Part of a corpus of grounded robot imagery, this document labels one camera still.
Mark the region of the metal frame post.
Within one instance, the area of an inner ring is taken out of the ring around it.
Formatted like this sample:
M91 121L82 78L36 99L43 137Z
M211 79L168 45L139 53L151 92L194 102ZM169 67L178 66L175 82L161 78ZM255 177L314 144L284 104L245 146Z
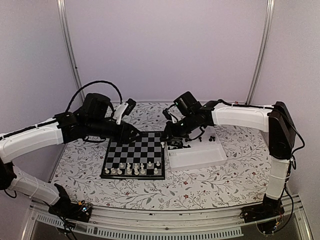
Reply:
M66 1L57 0L56 2L57 2L57 9L59 14L60 24L62 28L62 34L65 41L66 51L67 51L70 66L71 66L71 71L74 77L76 88L80 89L82 87L82 83L81 83L80 75L78 72L78 66L77 66L73 45L72 45L72 39L71 39L68 18L67 18Z
M260 47L258 51L257 61L254 67L252 80L249 87L249 92L247 94L246 101L245 101L247 105L252 103L255 95L255 91L258 86L261 70L263 67L264 57L265 57L265 53L268 45L268 40L270 36L270 31L272 27L274 8L275 8L275 0L267 0L262 37L261 37Z

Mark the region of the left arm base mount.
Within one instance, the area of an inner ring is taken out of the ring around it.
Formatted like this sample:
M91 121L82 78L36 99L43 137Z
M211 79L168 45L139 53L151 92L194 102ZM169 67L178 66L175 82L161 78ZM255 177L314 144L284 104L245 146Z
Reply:
M70 199L60 198L54 205L49 206L48 212L64 219L88 223L91 218L92 207L93 205L85 200L71 202Z

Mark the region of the black grey chessboard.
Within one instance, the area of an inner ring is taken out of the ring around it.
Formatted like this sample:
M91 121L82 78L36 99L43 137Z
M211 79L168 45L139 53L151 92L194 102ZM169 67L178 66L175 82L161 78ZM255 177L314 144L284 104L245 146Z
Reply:
M100 177L102 179L136 179L136 180L164 180L165 174L165 148L161 145L162 131L144 131L142 137L129 144L121 144L110 140L106 149L106 155L102 165ZM153 166L148 167L148 163L152 162ZM127 174L127 163L131 164L131 174ZM141 164L144 164L145 174L141 174ZM116 170L115 174L111 173L111 169ZM154 168L158 169L158 174L154 174ZM105 169L109 169L110 173L106 174ZM139 175L135 175L135 170L139 170Z

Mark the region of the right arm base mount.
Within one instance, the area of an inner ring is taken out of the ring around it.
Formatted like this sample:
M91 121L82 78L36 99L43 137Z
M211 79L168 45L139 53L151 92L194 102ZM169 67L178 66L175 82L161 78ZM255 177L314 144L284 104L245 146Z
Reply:
M242 207L239 218L245 223L256 222L260 233L270 235L277 230L284 213L282 202L272 200Z

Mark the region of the black piece far apart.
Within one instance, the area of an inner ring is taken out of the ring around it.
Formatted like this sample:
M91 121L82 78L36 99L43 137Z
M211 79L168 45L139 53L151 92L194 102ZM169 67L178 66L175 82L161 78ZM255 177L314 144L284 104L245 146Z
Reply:
M210 136L209 141L210 141L210 142L215 142L215 141L216 141L216 137L215 137L215 136L213 136L213 135L212 135L212 136Z

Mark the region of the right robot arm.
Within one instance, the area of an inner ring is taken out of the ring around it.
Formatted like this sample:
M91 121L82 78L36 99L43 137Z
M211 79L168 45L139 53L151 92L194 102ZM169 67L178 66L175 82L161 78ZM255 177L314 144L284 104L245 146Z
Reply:
M286 104L277 101L272 105L250 105L230 103L223 99L201 104L187 91L173 101L172 107L179 110L182 118L173 116L170 107L162 111L167 120L162 141L167 143L189 139L192 131L215 126L248 128L268 134L271 169L258 213L262 218L274 214L286 190L291 169L297 168L295 152L306 146Z

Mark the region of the aluminium front rail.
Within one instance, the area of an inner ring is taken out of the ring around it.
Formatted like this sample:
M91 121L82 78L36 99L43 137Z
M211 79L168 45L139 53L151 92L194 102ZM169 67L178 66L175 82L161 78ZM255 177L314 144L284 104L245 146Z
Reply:
M311 240L297 194L282 199L284 215L276 233L264 226L271 218L245 222L241 206L196 210L137 210L95 206L88 222L71 221L71 228L48 208L33 201L22 230L24 240Z

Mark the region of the right metal frame post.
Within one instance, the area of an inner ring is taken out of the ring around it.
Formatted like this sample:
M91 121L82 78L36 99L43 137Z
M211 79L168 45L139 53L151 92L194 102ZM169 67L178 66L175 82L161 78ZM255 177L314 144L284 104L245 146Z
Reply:
M247 94L246 101L245 101L247 105L252 103L255 95L255 91L258 86L261 70L263 67L264 57L265 57L265 53L268 45L268 40L270 36L270 31L272 27L274 8L275 8L275 0L267 0L262 37L261 37L260 47L258 51L257 61L254 67L252 80L249 87L249 92Z

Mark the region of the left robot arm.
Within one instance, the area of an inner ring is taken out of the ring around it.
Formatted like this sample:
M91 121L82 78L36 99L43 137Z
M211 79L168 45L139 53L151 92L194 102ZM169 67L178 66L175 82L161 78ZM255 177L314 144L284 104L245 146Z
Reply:
M13 160L30 152L54 145L61 145L89 137L114 140L129 144L141 132L122 120L136 106L133 99L120 101L114 107L110 98L100 93L88 93L83 104L71 112L68 105L62 113L44 122L0 136L0 189L20 192L55 208L63 217L74 213L66 190L59 184L46 183L31 176L13 164Z

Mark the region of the white plastic tray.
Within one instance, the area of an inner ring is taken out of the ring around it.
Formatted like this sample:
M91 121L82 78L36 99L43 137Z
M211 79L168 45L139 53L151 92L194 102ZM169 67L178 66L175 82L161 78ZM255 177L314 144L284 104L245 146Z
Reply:
M215 129L209 126L204 129L203 135L200 135L200 133L200 129L195 129L190 134L191 141L185 138L177 140L183 141L191 148L168 150L168 144L166 143L169 166L172 171L214 167L223 165L227 161L226 153ZM209 141L210 136L214 136L215 141ZM176 153L177 156L173 157L171 153Z

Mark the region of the left metal frame post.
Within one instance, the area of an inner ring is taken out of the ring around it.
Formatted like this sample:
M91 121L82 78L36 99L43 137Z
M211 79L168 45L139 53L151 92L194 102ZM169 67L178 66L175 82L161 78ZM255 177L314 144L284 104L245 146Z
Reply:
M80 75L78 72L78 66L77 66L73 45L72 45L72 39L71 39L68 18L67 18L66 1L57 0L56 2L57 2L57 9L59 14L60 24L62 28L62 34L65 41L66 51L67 51L70 66L71 66L71 71L74 77L76 88L80 89L82 87L82 83L81 83Z

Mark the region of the black chess pieces pile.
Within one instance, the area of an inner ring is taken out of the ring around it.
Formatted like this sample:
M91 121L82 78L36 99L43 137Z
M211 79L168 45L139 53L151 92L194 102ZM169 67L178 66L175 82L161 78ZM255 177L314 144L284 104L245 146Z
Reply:
M191 148L189 144L184 144L183 141L168 141L167 142L168 150L179 150L179 149L188 149Z

